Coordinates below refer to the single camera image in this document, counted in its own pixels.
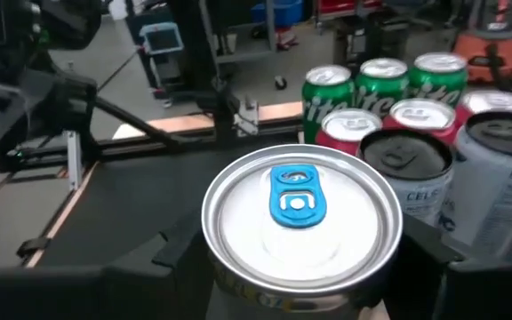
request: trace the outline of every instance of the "orange vacuum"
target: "orange vacuum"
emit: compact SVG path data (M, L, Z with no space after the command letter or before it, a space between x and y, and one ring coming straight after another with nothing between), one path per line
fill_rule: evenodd
M470 83L512 92L512 3L474 0L453 51L467 59Z

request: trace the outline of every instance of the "can top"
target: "can top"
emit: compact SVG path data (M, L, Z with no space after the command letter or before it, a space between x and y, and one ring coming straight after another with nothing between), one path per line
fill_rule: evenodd
M510 92L479 90L466 93L461 101L472 114L491 110L512 111L512 93Z
M344 109L331 112L321 122L330 137L339 141L360 141L365 135L379 130L382 122L372 112L363 109Z
M202 216L207 243L228 270L268 291L304 296L372 276L394 254L403 223L380 174L313 145L236 160L208 188Z
M431 52L422 54L414 61L414 66L420 70L433 73L451 73L464 69L465 59L450 52Z
M465 127L479 144L512 156L512 112L482 112L471 116Z
M378 58L368 60L361 65L361 73L375 78L394 78L408 71L406 64L400 60Z
M385 129L361 141L361 157L378 172L400 180L429 180L451 170L453 155L442 141L422 132Z
M440 101L422 98L398 101L390 109L390 115L398 123L420 130L447 129L455 121L455 112L450 106Z
M341 66L322 66L309 70L306 80L310 84L328 86L342 84L351 78L351 71Z

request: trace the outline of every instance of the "celsius can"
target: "celsius can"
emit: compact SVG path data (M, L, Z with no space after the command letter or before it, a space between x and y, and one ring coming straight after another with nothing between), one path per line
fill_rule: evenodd
M321 123L316 144L336 148L355 156L361 139L380 128L381 120L366 110L348 109L331 112Z
M442 227L477 250L503 257L512 245L512 113L470 117L455 147L456 175Z
M448 146L426 133L383 129L363 138L359 156L387 179L403 213L436 225L453 176Z
M406 97L408 67L400 60L379 58L361 65L355 79L355 107L369 110L380 118L390 107Z
M354 106L353 91L351 72L347 68L323 66L306 74L306 83L301 89L305 143L314 143L322 120L330 112Z
M422 54L408 74L411 98L439 100L451 107L468 85L467 62L449 52Z
M314 145L236 160L202 221L229 318L243 320L356 320L380 302L403 224L380 174Z
M430 99L399 101L385 116L383 127L427 132L451 146L457 133L455 111L443 102Z
M457 126L461 127L472 115L485 111L512 112L512 93L496 90L466 93L455 109Z

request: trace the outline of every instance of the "blue bin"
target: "blue bin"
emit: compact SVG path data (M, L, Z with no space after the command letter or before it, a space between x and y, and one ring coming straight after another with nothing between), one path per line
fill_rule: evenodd
M252 21L264 22L266 20L266 6L256 4L250 10ZM301 21L303 15L303 0L275 0L274 24L277 28L291 27Z

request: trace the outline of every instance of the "green can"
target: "green can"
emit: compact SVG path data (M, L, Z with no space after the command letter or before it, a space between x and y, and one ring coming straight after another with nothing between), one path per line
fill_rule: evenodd
M422 54L409 72L410 97L438 100L455 108L468 86L467 65L453 53Z
M408 67L396 59L368 60L355 79L357 108L384 117L398 101L406 98Z
M305 143L315 143L321 121L329 113L352 108L354 87L351 71L340 66L312 68L301 89L303 136Z

